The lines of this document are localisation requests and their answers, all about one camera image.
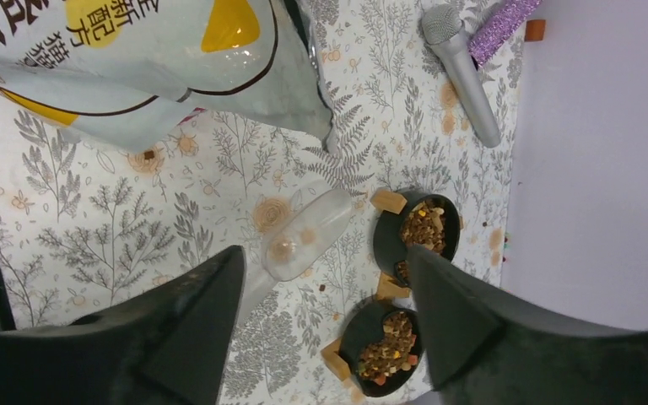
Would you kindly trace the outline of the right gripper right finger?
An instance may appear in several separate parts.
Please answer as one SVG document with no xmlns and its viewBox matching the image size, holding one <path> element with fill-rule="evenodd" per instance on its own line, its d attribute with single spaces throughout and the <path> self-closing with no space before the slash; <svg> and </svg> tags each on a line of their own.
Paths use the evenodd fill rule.
<svg viewBox="0 0 648 405">
<path fill-rule="evenodd" d="M 407 256 L 419 340 L 446 404 L 648 404 L 648 331 L 544 309 L 422 246 Z"/>
</svg>

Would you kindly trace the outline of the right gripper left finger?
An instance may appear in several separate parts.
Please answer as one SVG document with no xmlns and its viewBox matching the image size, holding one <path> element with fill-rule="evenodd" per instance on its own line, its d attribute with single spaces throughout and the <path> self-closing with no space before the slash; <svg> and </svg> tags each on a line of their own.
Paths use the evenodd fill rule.
<svg viewBox="0 0 648 405">
<path fill-rule="evenodd" d="M 245 273 L 229 246 L 70 324 L 0 332 L 0 404 L 215 404 Z"/>
</svg>

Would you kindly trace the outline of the clear plastic scoop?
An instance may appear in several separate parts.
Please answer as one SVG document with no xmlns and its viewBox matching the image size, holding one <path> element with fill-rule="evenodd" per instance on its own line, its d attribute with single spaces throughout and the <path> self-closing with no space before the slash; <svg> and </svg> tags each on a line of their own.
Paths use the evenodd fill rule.
<svg viewBox="0 0 648 405">
<path fill-rule="evenodd" d="M 291 198 L 262 197 L 242 227 L 246 277 L 237 324 L 251 313 L 277 284 L 298 278 L 346 230 L 352 197 L 343 189 L 309 186 Z"/>
</svg>

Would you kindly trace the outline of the cat food bag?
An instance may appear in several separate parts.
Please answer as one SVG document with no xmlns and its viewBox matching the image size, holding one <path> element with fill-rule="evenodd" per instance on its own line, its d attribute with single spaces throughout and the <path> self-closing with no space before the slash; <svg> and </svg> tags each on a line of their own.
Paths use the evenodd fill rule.
<svg viewBox="0 0 648 405">
<path fill-rule="evenodd" d="M 200 110 L 336 150 L 304 1 L 0 1 L 0 95 L 134 152 Z"/>
</svg>

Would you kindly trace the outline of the right black pet bowl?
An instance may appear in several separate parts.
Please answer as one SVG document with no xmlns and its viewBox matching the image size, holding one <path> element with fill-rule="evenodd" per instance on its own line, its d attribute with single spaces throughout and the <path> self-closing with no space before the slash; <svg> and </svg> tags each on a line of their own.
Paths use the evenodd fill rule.
<svg viewBox="0 0 648 405">
<path fill-rule="evenodd" d="M 423 354 L 418 314 L 390 300 L 363 305 L 342 336 L 321 351 L 326 367 L 366 397 L 385 397 L 401 388 Z"/>
</svg>

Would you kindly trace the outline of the black pet bowl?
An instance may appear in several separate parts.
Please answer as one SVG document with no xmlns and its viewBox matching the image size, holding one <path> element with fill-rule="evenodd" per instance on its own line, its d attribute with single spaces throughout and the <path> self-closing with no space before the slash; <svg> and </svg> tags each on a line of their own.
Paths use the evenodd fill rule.
<svg viewBox="0 0 648 405">
<path fill-rule="evenodd" d="M 401 388 L 423 354 L 418 314 L 390 300 L 363 305 L 342 336 L 321 351 L 326 367 L 366 397 L 385 397 Z"/>
<path fill-rule="evenodd" d="M 463 222 L 449 198 L 417 189 L 381 190 L 373 203 L 381 211 L 372 242 L 375 262 L 398 285 L 408 286 L 410 246 L 421 245 L 449 261 L 454 258 Z"/>
</svg>

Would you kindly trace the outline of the pet food kibble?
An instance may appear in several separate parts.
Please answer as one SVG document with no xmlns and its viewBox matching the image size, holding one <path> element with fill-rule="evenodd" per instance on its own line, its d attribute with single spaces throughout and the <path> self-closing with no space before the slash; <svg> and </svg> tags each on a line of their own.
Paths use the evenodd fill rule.
<svg viewBox="0 0 648 405">
<path fill-rule="evenodd" d="M 446 247 L 444 224 L 445 210 L 428 199 L 416 205 L 403 220 L 399 235 L 405 246 L 421 245 L 440 254 Z"/>
</svg>

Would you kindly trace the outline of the left black pet bowl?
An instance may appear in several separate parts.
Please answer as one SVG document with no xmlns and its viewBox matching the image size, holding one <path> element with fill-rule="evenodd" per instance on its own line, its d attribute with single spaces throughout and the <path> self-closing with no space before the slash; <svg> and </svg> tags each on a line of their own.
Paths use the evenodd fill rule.
<svg viewBox="0 0 648 405">
<path fill-rule="evenodd" d="M 372 242 L 375 262 L 398 285 L 408 286 L 410 246 L 421 245 L 449 261 L 454 258 L 463 222 L 449 198 L 417 189 L 381 190 L 373 203 L 381 211 Z"/>
</svg>

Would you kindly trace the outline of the floral table mat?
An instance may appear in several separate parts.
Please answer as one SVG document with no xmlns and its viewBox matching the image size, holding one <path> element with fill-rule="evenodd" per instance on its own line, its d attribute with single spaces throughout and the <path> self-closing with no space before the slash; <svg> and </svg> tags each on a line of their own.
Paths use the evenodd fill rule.
<svg viewBox="0 0 648 405">
<path fill-rule="evenodd" d="M 226 246 L 260 263 L 263 233 L 329 188 L 352 195 L 348 228 L 281 283 L 235 334 L 224 404 L 364 404 L 327 369 L 380 270 L 371 250 L 381 187 L 450 198 L 456 263 L 501 279 L 524 33 L 481 69 L 503 132 L 484 148 L 420 34 L 427 1 L 314 1 L 342 154 L 304 134 L 203 112 L 129 154 L 60 135 L 0 96 L 0 269 L 17 328 L 66 324 L 164 284 Z"/>
</svg>

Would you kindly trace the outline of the small brown cube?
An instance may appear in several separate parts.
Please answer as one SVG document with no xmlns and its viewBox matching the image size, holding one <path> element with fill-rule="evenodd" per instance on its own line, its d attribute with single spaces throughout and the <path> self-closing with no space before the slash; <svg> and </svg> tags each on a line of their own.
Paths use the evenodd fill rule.
<svg viewBox="0 0 648 405">
<path fill-rule="evenodd" d="M 526 22 L 525 42 L 539 42 L 544 40 L 547 21 L 545 19 L 530 19 Z"/>
</svg>

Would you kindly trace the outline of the grey microphone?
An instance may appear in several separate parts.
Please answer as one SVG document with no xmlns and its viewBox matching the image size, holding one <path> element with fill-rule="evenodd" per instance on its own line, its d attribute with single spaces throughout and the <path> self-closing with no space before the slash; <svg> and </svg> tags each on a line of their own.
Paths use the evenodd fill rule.
<svg viewBox="0 0 648 405">
<path fill-rule="evenodd" d="M 479 141 L 486 148 L 501 142 L 498 122 L 467 48 L 467 32 L 457 9 L 438 4 L 424 11 L 421 27 L 426 44 L 441 60 Z"/>
</svg>

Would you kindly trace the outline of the purple glitter microphone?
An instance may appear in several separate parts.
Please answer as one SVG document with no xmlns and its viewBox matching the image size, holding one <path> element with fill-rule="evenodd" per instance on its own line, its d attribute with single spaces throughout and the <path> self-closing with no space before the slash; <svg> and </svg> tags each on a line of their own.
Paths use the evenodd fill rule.
<svg viewBox="0 0 648 405">
<path fill-rule="evenodd" d="M 474 33 L 468 51 L 476 68 L 487 63 L 538 9 L 543 0 L 504 1 Z"/>
</svg>

